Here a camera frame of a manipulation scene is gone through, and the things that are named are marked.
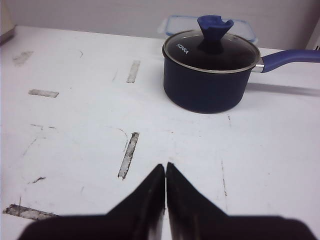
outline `brand logo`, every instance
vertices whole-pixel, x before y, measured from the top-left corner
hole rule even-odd
[[[186,49],[184,46],[182,46],[181,44],[177,44],[176,45],[178,48],[180,48],[182,51],[184,51],[185,54],[187,54],[189,52],[188,49]]]

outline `white tabletop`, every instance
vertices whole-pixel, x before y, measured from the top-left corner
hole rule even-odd
[[[156,164],[173,162],[227,214],[298,219],[320,238],[320,65],[252,73],[236,107],[199,114],[166,96],[163,42],[16,28],[1,47],[1,211],[20,203],[57,215],[105,214]],[[127,83],[134,61],[135,82]],[[2,213],[1,236],[14,240],[30,222]],[[167,212],[162,239],[171,239]]]

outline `saucepan handle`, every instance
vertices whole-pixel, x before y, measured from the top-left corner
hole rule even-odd
[[[263,56],[253,69],[253,72],[266,73],[284,64],[293,62],[320,63],[320,51],[318,50],[285,50]]]

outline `saucepan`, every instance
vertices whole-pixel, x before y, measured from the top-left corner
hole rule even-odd
[[[206,15],[200,30],[178,32],[163,44],[163,87],[177,105],[197,113],[219,113],[242,99],[251,72],[267,73],[292,62],[320,63],[320,51],[284,50],[260,56],[246,39],[227,31],[233,21]]]

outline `white wall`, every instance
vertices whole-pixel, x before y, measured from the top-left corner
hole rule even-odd
[[[305,48],[320,0],[7,0],[18,25],[161,38],[170,15],[222,15],[248,21],[259,47]]]

